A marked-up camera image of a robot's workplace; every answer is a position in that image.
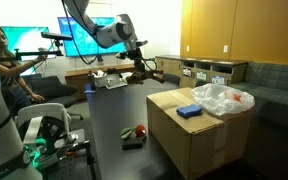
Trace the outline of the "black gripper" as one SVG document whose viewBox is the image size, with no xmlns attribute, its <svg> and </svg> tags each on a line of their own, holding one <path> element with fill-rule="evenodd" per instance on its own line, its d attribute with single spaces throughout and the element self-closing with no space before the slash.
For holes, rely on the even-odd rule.
<svg viewBox="0 0 288 180">
<path fill-rule="evenodd" d="M 145 66 L 142 63 L 143 56 L 141 50 L 137 48 L 136 50 L 131 50 L 127 53 L 128 58 L 134 61 L 135 70 L 138 72 L 144 72 Z"/>
</svg>

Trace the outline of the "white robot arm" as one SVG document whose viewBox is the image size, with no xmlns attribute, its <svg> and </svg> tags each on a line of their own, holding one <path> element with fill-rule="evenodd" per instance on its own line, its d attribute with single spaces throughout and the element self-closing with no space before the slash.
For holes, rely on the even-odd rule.
<svg viewBox="0 0 288 180">
<path fill-rule="evenodd" d="M 125 49 L 137 48 L 137 36 L 127 14 L 116 16 L 108 26 L 96 25 L 86 13 L 89 0 L 61 0 L 63 9 L 93 36 L 102 48 L 122 43 Z M 23 144 L 15 122 L 1 92 L 0 81 L 0 180 L 43 180 L 43 175 L 33 167 L 29 152 Z"/>
</svg>

